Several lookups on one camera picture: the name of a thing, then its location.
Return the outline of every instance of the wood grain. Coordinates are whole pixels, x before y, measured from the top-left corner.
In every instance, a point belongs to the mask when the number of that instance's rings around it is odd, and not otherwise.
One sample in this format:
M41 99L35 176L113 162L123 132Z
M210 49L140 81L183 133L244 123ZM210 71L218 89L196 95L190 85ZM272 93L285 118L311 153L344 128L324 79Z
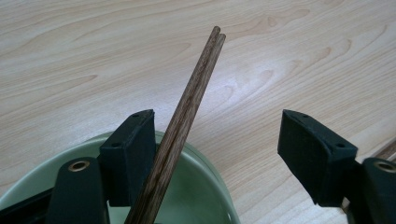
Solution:
M135 206L131 208L125 223L152 224L155 221L224 44L225 35L219 32L220 28L216 26L207 40L204 51L163 135L145 187L139 194Z
M0 2L0 195L128 115L165 131L207 34L227 35L188 142L242 223L347 223L314 206L276 155L282 109L372 156L396 136L396 2Z

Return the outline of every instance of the screw hole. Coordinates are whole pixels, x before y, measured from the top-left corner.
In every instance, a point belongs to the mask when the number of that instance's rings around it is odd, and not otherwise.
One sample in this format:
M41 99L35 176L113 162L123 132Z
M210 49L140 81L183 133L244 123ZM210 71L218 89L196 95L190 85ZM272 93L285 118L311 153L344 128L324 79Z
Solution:
M391 165L391 164L388 164L388 163L386 163L386 162L383 162L383 161L376 161L376 162L375 162L375 166L376 166L377 168L379 168L380 170L383 170L383 171L385 171L385 172L396 173L396 167L393 166L393 165Z
M82 171L90 165L88 161L76 161L73 164L69 165L69 171L78 172Z
M121 146L121 143L113 143L113 144L111 144L111 146L112 146L112 147L120 147L120 146Z

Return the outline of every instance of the chopstick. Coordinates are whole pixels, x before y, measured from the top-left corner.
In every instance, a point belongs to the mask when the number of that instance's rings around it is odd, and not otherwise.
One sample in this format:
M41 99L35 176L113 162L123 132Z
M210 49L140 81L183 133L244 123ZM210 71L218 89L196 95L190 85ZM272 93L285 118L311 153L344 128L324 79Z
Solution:
M146 185L125 220L127 224L152 224L157 216L224 43L225 35L219 32L220 28L218 26L214 27L206 42L201 57L192 72L189 83L178 102L177 109L157 150Z

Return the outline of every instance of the clamp jaw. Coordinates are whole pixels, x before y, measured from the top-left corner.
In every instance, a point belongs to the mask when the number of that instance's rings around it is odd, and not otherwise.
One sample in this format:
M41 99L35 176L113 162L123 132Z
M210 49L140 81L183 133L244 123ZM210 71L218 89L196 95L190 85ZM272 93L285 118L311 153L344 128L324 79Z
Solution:
M277 152L314 203L341 207L349 223L396 223L396 164L368 158L355 161L358 149L306 114L284 110Z

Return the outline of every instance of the wood grain pattern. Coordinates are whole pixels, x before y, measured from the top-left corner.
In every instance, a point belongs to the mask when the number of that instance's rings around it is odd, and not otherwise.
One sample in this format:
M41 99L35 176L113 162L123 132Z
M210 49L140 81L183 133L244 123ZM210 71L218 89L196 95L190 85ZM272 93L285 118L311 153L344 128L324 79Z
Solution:
M150 174L125 223L152 224L218 60L225 35L215 26L163 135Z
M396 136L396 2L0 2L0 195L41 162L153 108L164 131L213 26L227 35L188 142L242 223L347 223L276 155L297 110L373 155Z

